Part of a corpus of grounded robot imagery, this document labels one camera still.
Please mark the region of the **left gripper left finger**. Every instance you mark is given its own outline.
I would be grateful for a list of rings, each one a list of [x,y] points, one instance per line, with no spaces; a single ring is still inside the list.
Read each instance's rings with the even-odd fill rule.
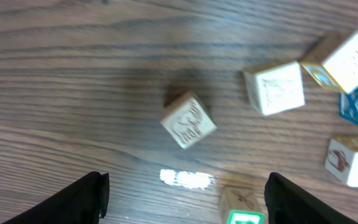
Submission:
[[[98,224],[108,203],[109,174],[92,171],[3,224]]]

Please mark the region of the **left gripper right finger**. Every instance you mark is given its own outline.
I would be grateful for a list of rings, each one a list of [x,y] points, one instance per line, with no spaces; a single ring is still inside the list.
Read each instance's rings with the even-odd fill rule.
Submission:
[[[277,172],[269,175],[264,199],[270,224],[357,224]]]

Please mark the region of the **green number four block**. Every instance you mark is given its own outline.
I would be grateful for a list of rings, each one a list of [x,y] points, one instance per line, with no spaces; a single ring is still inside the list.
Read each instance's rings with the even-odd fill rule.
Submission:
[[[225,187],[219,198],[219,216],[222,224],[262,224],[265,215],[253,190]]]

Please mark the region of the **plain wooden block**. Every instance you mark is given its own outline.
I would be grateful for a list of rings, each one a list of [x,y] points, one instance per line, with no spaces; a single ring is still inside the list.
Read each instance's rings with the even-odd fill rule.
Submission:
[[[358,187],[358,137],[331,138],[324,166],[344,184]]]

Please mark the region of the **wooden block M drawing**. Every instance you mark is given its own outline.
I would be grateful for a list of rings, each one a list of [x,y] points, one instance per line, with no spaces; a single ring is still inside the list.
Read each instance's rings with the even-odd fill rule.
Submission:
[[[301,66],[295,61],[278,61],[242,71],[250,104],[268,116],[305,105]]]

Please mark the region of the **wooden block animal drawing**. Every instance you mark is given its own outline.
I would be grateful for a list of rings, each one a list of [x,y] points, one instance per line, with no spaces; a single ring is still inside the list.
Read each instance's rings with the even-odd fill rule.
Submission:
[[[162,126],[183,149],[188,149],[217,129],[200,99],[188,91],[164,110]]]

